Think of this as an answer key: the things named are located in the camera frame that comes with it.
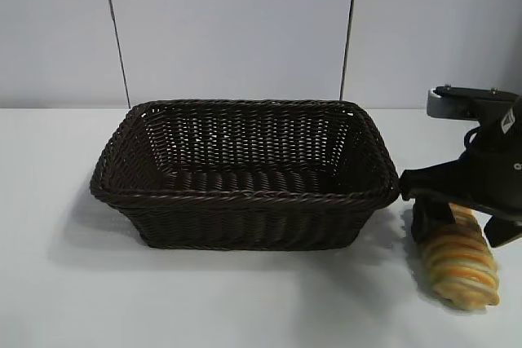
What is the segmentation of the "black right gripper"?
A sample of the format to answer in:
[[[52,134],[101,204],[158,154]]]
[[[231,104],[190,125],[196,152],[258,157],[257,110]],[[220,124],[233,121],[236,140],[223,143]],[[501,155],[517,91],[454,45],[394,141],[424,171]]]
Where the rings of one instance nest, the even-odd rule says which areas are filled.
[[[458,159],[405,170],[400,176],[403,200],[438,199],[414,202],[410,229],[414,241],[425,241],[452,223],[452,210],[445,202],[495,216],[484,226],[492,248],[520,239],[521,98],[505,112],[469,130],[463,142],[464,151]]]

